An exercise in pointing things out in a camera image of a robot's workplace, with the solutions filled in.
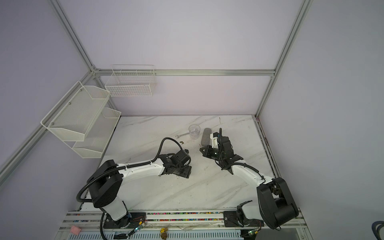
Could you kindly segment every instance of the metal beam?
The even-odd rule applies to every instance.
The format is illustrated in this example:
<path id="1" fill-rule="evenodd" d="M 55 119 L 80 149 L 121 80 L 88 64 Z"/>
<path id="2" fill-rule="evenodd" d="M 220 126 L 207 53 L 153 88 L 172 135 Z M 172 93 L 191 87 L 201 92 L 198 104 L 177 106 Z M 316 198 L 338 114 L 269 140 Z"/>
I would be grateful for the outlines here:
<path id="1" fill-rule="evenodd" d="M 262 101 L 260 102 L 260 105 L 257 108 L 257 112 L 255 115 L 257 118 L 260 117 L 260 114 L 261 114 L 261 112 L 265 106 L 265 103 L 266 103 L 266 101 L 267 101 L 267 99 L 268 99 L 268 97 L 272 91 L 273 86 L 276 83 L 276 80 L 279 76 L 281 68 L 284 65 L 284 62 L 288 56 L 288 53 L 292 47 L 292 44 L 293 44 L 293 42 L 294 42 L 294 40 L 295 40 L 295 38 L 299 32 L 299 29 L 303 23 L 305 16 L 307 15 L 307 12 L 308 12 L 311 4 L 312 4 L 312 0 L 304 0 L 303 3 L 301 4 L 299 13 L 297 14 L 297 17 L 296 17 L 296 20 L 292 26 L 291 32 L 287 38 L 287 41 L 285 42 L 285 45 L 283 47 L 283 51 L 281 52 L 279 60 L 276 64 L 275 75 L 271 77 L 269 84 L 268 84 L 268 86 L 264 92 Z"/>
<path id="2" fill-rule="evenodd" d="M 110 76 L 111 69 L 100 69 L 95 72 L 97 76 Z M 275 71 L 271 69 L 157 69 L 156 76 L 274 76 Z"/>
<path id="3" fill-rule="evenodd" d="M 65 32 L 68 34 L 69 38 L 71 39 L 72 43 L 74 44 L 77 52 L 80 54 L 81 58 L 83 59 L 85 65 L 88 67 L 88 70 L 89 71 L 96 70 L 96 68 L 92 64 L 92 61 L 89 58 L 87 52 L 85 51 L 84 46 L 81 44 L 80 39 L 77 36 L 75 29 L 73 28 L 67 14 L 64 11 L 64 8 L 61 5 L 61 3 L 59 2 L 59 0 L 48 0 L 48 2 L 51 4 L 57 18 L 59 19 Z"/>
<path id="4" fill-rule="evenodd" d="M 85 84 L 89 79 L 93 77 L 92 72 L 88 72 L 85 76 L 80 80 L 82 84 Z M 56 111 L 52 111 L 52 115 L 55 115 L 57 111 L 59 111 L 63 104 L 65 104 L 71 96 L 77 91 L 77 89 L 73 89 L 73 91 L 68 92 L 56 105 Z M 39 125 L 33 133 L 28 137 L 27 140 L 15 151 L 15 153 L 7 160 L 7 162 L 2 166 L 0 170 L 0 190 L 4 187 L 4 183 L 9 179 L 9 177 L 13 174 L 15 169 L 22 163 L 23 159 L 27 156 L 27 154 L 31 151 L 31 149 L 36 145 L 36 143 L 43 137 L 46 133 L 47 129 L 42 125 Z"/>

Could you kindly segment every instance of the white marble tabletop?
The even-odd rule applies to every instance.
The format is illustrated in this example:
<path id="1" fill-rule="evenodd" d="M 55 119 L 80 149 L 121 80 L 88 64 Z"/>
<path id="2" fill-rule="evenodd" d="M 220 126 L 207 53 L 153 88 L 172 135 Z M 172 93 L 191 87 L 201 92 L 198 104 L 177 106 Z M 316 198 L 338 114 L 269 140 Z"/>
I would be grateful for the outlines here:
<path id="1" fill-rule="evenodd" d="M 188 127 L 201 127 L 200 136 L 192 140 Z M 257 200 L 256 189 L 242 179 L 221 170 L 214 160 L 202 156 L 200 149 L 204 128 L 228 136 L 234 153 L 265 175 L 273 176 L 257 129 L 251 115 L 227 116 L 158 116 L 122 117 L 106 150 L 103 162 L 114 159 L 116 163 L 139 162 L 152 159 L 164 137 L 172 137 L 189 150 L 192 171 L 189 179 L 174 174 L 145 177 L 122 185 L 118 193 L 130 210 L 182 210 L 225 209 Z M 161 153 L 176 153 L 178 146 L 169 140 Z M 94 211 L 92 203 L 85 203 L 82 211 Z"/>

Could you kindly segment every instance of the black mounting plate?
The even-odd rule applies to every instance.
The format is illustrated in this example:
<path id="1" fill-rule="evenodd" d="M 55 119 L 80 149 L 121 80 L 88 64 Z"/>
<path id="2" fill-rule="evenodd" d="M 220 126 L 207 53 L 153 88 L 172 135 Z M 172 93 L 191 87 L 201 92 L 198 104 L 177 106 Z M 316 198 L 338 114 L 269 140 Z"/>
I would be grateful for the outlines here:
<path id="1" fill-rule="evenodd" d="M 224 214 L 224 226 L 226 226 L 226 227 L 239 227 L 239 225 L 237 225 L 238 218 L 237 218 L 236 211 L 224 211 L 223 214 Z M 262 224 L 261 226 L 263 227 L 264 221 L 263 220 L 259 220 L 259 221 Z M 258 227 L 258 226 L 259 226 L 259 222 L 255 219 L 252 219 L 251 223 L 248 226 L 245 226 L 245 228 Z"/>
<path id="2" fill-rule="evenodd" d="M 129 225 L 126 228 L 136 228 L 139 226 L 140 220 L 145 221 L 147 214 L 145 212 L 130 212 L 131 219 L 134 219 L 134 221 L 130 221 Z M 111 216 L 108 214 L 105 222 L 104 222 L 104 229 L 113 229 L 113 228 L 119 228 L 117 224 L 113 221 Z"/>

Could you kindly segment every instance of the white wall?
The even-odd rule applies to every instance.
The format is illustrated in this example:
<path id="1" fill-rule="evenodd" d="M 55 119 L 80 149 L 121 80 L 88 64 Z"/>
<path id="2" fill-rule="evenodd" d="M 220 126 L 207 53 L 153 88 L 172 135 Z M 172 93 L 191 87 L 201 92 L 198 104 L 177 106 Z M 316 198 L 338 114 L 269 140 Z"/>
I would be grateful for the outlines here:
<path id="1" fill-rule="evenodd" d="M 102 77 L 107 82 L 109 77 Z M 153 96 L 112 98 L 122 115 L 255 114 L 269 76 L 159 76 Z"/>
<path id="2" fill-rule="evenodd" d="M 0 23 L 1 166 L 87 68 L 48 1 L 0 1 Z M 96 163 L 47 133 L 0 191 L 0 238 L 52 240 Z"/>
<path id="3" fill-rule="evenodd" d="M 261 114 L 315 240 L 384 220 L 384 2 L 314 0 Z"/>
<path id="4" fill-rule="evenodd" d="M 274 69 L 302 0 L 61 0 L 98 68 Z"/>

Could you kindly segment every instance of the perforated metal strip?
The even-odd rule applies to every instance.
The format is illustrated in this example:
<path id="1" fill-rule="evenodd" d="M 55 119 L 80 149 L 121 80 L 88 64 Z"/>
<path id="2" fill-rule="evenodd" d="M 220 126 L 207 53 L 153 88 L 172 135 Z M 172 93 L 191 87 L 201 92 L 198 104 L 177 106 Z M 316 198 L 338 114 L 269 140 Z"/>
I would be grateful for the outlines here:
<path id="1" fill-rule="evenodd" d="M 114 232 L 114 234 L 105 233 L 107 239 L 113 239 L 116 234 L 127 233 L 127 232 Z M 193 240 L 241 240 L 240 230 L 170 230 L 167 231 L 169 240 L 182 240 L 182 239 L 193 239 Z M 68 240 L 72 239 L 84 239 L 84 240 L 96 240 L 101 239 L 100 232 L 81 232 L 79 235 L 70 234 Z M 131 236 L 130 239 L 153 239 L 160 240 L 159 231 L 141 231 Z"/>

